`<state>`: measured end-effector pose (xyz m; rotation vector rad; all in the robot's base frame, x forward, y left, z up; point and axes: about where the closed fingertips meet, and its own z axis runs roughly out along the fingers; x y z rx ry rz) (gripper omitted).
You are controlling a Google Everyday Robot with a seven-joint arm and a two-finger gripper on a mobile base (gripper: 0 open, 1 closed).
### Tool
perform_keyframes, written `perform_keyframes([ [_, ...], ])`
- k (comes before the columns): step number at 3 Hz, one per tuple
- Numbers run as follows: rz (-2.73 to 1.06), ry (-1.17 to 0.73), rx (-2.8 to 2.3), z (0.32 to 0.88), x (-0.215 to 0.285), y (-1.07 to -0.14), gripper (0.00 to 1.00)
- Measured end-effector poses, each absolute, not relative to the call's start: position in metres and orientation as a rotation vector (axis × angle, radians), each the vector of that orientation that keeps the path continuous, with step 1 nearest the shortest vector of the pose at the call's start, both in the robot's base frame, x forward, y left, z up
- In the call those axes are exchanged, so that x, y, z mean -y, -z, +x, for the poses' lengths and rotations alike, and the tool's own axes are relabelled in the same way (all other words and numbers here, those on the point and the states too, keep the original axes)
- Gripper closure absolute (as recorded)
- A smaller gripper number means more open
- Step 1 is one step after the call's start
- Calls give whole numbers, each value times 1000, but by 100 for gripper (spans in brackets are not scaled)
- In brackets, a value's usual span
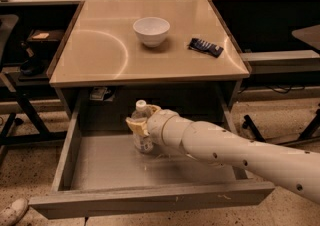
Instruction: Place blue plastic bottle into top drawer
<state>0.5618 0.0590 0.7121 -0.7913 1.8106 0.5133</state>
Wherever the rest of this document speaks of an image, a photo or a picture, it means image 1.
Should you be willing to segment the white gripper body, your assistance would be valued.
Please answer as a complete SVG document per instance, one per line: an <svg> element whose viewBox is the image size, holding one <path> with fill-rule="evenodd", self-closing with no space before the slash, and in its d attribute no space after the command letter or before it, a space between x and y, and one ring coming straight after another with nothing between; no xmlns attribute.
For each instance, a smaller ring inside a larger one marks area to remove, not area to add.
<svg viewBox="0 0 320 226"><path fill-rule="evenodd" d="M153 143L158 145L178 144L178 139L174 137L174 132L172 130L164 130L169 120L177 116L177 112L168 109L160 109L147 120L147 132Z"/></svg>

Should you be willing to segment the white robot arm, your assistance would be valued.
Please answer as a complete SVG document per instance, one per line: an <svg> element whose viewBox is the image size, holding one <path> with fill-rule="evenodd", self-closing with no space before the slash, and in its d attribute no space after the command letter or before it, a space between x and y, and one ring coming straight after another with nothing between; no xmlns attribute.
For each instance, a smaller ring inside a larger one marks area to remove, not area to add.
<svg viewBox="0 0 320 226"><path fill-rule="evenodd" d="M250 171L297 195L320 203L320 154L242 138L216 124L191 121L149 105L149 117L126 119L139 140L175 148L198 161Z"/></svg>

